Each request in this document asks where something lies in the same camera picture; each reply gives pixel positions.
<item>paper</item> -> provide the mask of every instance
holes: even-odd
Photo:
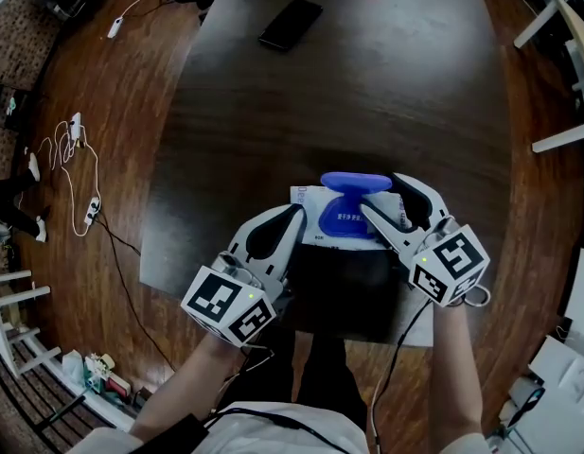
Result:
[[[319,227],[319,217],[330,203],[342,194],[329,190],[324,186],[291,186],[291,203],[299,203],[307,214],[307,229],[302,237],[303,244],[310,244],[344,251],[381,251],[390,249],[378,238],[365,239],[354,237],[332,237],[326,235]],[[369,196],[382,212],[403,228],[411,227],[411,222],[405,215],[403,201],[397,193],[380,192]]]

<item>white power strip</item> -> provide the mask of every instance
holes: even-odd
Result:
[[[81,139],[81,113],[73,114],[69,126],[71,130],[71,141],[77,143]]]
[[[88,228],[94,223],[96,216],[100,210],[100,199],[98,197],[92,197],[90,204],[87,207],[87,212],[83,221],[87,224]]]

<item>black pants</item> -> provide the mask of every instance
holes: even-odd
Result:
[[[0,220],[7,225],[31,234],[33,237],[39,235],[37,222],[27,214],[18,210],[13,200],[16,195],[27,190],[36,183],[35,177],[30,170],[18,177],[0,180]]]
[[[295,333],[291,330],[267,327],[259,344],[271,348],[274,357],[233,380],[218,410],[237,401],[292,402],[294,340]],[[255,348],[246,367],[266,357],[267,352]],[[337,411],[365,431],[367,406],[361,399],[355,377],[346,366],[343,340],[314,337],[296,403]]]

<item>person's forearm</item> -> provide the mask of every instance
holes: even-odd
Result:
[[[237,347],[205,335],[185,364],[150,397],[131,435],[146,442],[191,413],[199,420],[207,417],[238,352]]]
[[[464,305],[434,306],[429,424],[433,452],[481,432],[483,398]]]

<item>smartphone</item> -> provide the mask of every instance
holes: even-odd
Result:
[[[323,7],[293,0],[266,27],[258,40],[279,50],[290,50],[323,11]]]

